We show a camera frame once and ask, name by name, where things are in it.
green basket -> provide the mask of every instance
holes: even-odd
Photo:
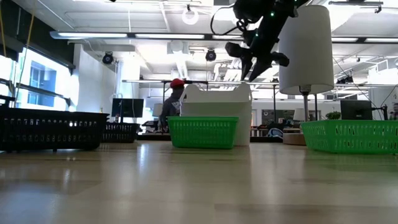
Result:
[[[232,149],[238,117],[168,117],[173,146]]]
[[[398,153],[397,121],[328,120],[302,123],[307,147],[352,154]]]

black basket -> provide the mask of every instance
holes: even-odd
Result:
[[[96,149],[108,114],[0,108],[0,150]]]
[[[102,142],[133,143],[137,139],[139,124],[106,123]]]

black cable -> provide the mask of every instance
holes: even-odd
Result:
[[[236,29],[238,28],[238,26],[236,26],[236,27],[230,29],[229,31],[227,31],[227,32],[225,32],[225,33],[223,33],[223,34],[217,34],[217,33],[214,31],[214,29],[213,29],[214,17],[216,16],[217,12],[220,11],[221,9],[230,9],[230,8],[232,8],[233,6],[234,6],[234,5],[232,4],[232,5],[227,6],[227,7],[221,7],[221,8],[219,8],[219,9],[213,14],[213,16],[211,17],[210,29],[211,29],[211,32],[212,32],[214,35],[227,35],[227,34],[229,34],[230,32],[232,32],[232,31],[234,31],[234,30],[236,30]]]
[[[384,102],[387,101],[387,99],[391,96],[392,92],[394,92],[394,90],[398,87],[398,84],[395,85],[395,87],[391,90],[390,94],[388,94],[388,96],[386,97],[386,99],[381,103],[381,106],[383,106]]]
[[[341,71],[342,71],[347,77],[349,77],[349,75],[344,71],[344,69],[340,66],[340,64],[337,62],[337,60],[336,60],[334,57],[333,57],[333,60],[336,62],[337,66],[340,67]],[[354,84],[355,87],[356,87],[359,91],[361,91],[361,93],[372,103],[372,105],[373,105],[375,108],[377,108],[377,106],[371,101],[371,99],[370,99],[368,96],[365,95],[365,93],[360,89],[360,87],[357,86],[357,84],[355,84],[355,83],[353,83],[353,84]],[[383,120],[383,118],[382,118],[382,116],[381,116],[381,114],[380,114],[380,111],[377,110],[377,112],[379,112],[380,119]]]

white storage box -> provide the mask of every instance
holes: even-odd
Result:
[[[201,91],[188,85],[181,96],[181,116],[237,116],[235,146],[250,144],[251,103],[250,86],[240,84],[233,91]]]

monitor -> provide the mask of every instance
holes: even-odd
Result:
[[[373,120],[372,103],[366,100],[341,100],[341,119]]]
[[[144,99],[115,98],[112,102],[112,116],[123,114],[124,118],[141,118],[143,109]]]

